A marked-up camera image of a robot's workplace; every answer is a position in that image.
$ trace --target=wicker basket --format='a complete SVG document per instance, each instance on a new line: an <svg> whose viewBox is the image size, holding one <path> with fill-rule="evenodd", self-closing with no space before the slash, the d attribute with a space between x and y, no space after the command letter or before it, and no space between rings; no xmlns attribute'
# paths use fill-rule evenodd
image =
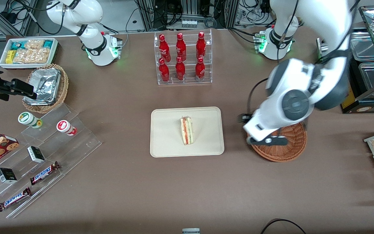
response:
<svg viewBox="0 0 374 234"><path fill-rule="evenodd" d="M281 135L288 139L288 145L252 145L252 148L262 157L274 162L288 162L303 153L307 145L307 132L302 123L282 128Z"/></svg>
<svg viewBox="0 0 374 234"><path fill-rule="evenodd" d="M43 67L38 68L38 69L41 70L41 69L49 69L49 68L56 68L61 72L61 78L60 78L60 84L58 85L56 102L51 106L31 106L31 105L26 104L24 101L22 101L22 104L29 111L45 114L45 113L51 111L52 109L56 108L56 106L63 103L64 100L66 99L67 88L69 87L69 78L67 77L67 74L61 68L61 66L59 66L57 64L46 65L46 66L43 66ZM30 81L31 74L28 76L27 83Z"/></svg>

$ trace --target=coca-cola bottle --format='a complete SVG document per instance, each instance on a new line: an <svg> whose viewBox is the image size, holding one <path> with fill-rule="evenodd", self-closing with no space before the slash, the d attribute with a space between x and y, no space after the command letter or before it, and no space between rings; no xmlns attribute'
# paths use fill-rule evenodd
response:
<svg viewBox="0 0 374 234"><path fill-rule="evenodd" d="M196 64L196 81L202 82L205 78L205 65L203 64L203 57L197 59Z"/></svg>
<svg viewBox="0 0 374 234"><path fill-rule="evenodd" d="M171 55L169 54L169 46L168 43L165 41L164 34L160 34L160 54L163 59L165 59L165 62L171 61Z"/></svg>
<svg viewBox="0 0 374 234"><path fill-rule="evenodd" d="M186 51L186 42L183 40L183 34L177 33L177 44L175 45L177 49L177 56L180 56L183 61L187 59L187 51Z"/></svg>
<svg viewBox="0 0 374 234"><path fill-rule="evenodd" d="M206 41L205 41L205 33L199 32L199 40L197 40L196 44L196 57L199 59L200 57L205 57L206 55Z"/></svg>
<svg viewBox="0 0 374 234"><path fill-rule="evenodd" d="M158 67L158 69L160 70L161 80L164 83L168 83L169 82L168 66L165 64L165 61L163 58L160 58L158 61L160 63L160 66Z"/></svg>
<svg viewBox="0 0 374 234"><path fill-rule="evenodd" d="M180 56L177 57L177 64L175 65L175 70L177 71L177 79L179 81L183 81L186 76L186 67L183 63L183 59Z"/></svg>

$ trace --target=table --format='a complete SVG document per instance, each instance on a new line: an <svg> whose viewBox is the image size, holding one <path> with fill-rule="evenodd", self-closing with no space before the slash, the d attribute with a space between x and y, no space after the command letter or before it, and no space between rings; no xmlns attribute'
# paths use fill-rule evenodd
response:
<svg viewBox="0 0 374 234"><path fill-rule="evenodd" d="M153 33L130 34L122 59L106 67L88 60L77 37L58 37L56 62L70 79L66 103L104 144L17 218L0 214L0 233L259 233L274 218L307 233L374 233L374 161L362 141L374 135L374 114L314 111L305 152L292 162L267 161L245 143L236 116L276 61L227 30L213 37L213 83L178 87L157 85ZM301 27L287 57L313 62L315 39ZM259 86L252 107L265 97ZM25 110L20 100L0 101L0 133L25 129L17 122ZM224 154L150 156L153 110L207 106L221 110ZM266 233L297 228L276 223Z"/></svg>

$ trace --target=white tray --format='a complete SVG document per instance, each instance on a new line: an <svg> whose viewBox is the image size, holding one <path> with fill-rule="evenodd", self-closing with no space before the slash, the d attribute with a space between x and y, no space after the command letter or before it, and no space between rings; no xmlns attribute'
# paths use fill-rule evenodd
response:
<svg viewBox="0 0 374 234"><path fill-rule="evenodd" d="M194 143L184 145L180 119L193 121ZM219 155L224 151L220 109L158 109L151 113L150 154L153 157Z"/></svg>

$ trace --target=sandwich slice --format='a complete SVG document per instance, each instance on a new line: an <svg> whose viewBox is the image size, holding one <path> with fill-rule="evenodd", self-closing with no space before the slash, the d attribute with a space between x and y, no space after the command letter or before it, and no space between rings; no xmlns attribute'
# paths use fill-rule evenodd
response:
<svg viewBox="0 0 374 234"><path fill-rule="evenodd" d="M181 136L183 138L184 145L193 144L193 122L188 116L181 118Z"/></svg>

